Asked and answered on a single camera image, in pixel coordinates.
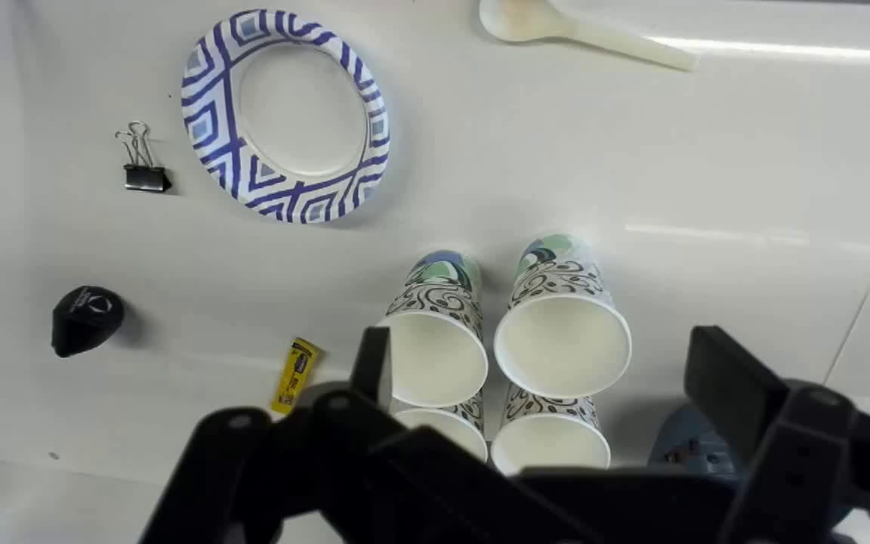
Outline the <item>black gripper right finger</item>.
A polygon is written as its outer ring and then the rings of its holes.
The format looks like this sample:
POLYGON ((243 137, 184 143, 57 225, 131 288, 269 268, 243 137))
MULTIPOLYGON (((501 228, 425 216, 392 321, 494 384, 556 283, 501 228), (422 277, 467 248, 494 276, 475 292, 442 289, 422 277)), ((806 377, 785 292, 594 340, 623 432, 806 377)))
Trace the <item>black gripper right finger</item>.
POLYGON ((691 330, 682 388, 741 462, 789 395, 789 384, 723 328, 691 330))

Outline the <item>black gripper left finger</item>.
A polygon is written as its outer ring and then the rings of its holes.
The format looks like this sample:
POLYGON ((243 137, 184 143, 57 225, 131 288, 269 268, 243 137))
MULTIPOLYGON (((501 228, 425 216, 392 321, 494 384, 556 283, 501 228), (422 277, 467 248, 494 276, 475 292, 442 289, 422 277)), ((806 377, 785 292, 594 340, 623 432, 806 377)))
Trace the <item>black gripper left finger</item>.
POLYGON ((389 351, 389 330, 367 328, 356 361, 353 361, 353 372, 352 372, 352 388, 359 390, 367 399, 382 395, 386 351, 389 351))

